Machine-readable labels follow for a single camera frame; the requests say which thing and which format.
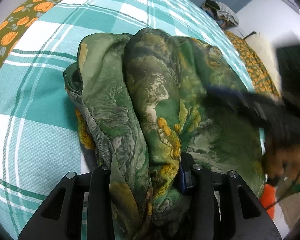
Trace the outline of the green landscape print padded jacket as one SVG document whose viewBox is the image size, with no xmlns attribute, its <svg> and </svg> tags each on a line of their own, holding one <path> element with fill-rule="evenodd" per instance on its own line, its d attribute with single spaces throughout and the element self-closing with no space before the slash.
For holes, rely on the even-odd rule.
<svg viewBox="0 0 300 240">
<path fill-rule="evenodd" d="M 190 200 L 174 180 L 181 156 L 211 171 L 237 171 L 257 196 L 265 175 L 258 128 L 221 106 L 206 87 L 246 86 L 219 48 L 152 28 L 96 33 L 64 71 L 81 143 L 110 168 L 116 239 L 175 239 Z"/>
</svg>

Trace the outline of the pile of clothes in corner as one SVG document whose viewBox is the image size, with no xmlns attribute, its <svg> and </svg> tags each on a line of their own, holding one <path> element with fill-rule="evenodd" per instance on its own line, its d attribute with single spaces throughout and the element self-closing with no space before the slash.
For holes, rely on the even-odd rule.
<svg viewBox="0 0 300 240">
<path fill-rule="evenodd" d="M 239 26 L 238 16 L 224 3 L 206 0 L 201 9 L 224 30 Z"/>
</svg>

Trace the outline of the cream pillow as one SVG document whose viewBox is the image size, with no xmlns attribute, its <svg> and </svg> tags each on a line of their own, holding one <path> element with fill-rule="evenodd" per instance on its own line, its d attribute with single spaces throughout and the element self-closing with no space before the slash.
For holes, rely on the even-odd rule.
<svg viewBox="0 0 300 240">
<path fill-rule="evenodd" d="M 275 49 L 273 45 L 260 33 L 251 34 L 244 39 L 248 46 L 258 55 L 275 87 L 281 90 L 281 77 L 278 70 Z"/>
</svg>

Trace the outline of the orange floral green quilt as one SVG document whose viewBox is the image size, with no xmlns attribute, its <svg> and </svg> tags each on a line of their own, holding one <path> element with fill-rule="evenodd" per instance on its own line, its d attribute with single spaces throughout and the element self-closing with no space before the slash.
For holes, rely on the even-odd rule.
<svg viewBox="0 0 300 240">
<path fill-rule="evenodd" d="M 6 17 L 0 24 L 0 69 L 27 29 L 61 1 L 27 0 Z"/>
</svg>

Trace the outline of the teal white plaid bedsheet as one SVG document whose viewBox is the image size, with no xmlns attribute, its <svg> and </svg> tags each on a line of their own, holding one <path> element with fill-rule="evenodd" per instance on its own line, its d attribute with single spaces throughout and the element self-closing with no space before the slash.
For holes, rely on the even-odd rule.
<svg viewBox="0 0 300 240">
<path fill-rule="evenodd" d="M 68 172 L 106 165 L 95 164 L 95 152 L 81 143 L 65 88 L 64 71 L 77 61 L 81 40 L 145 28 L 219 48 L 245 92 L 253 90 L 224 31 L 189 0 L 61 1 L 30 26 L 0 70 L 0 224 L 13 239 Z"/>
</svg>

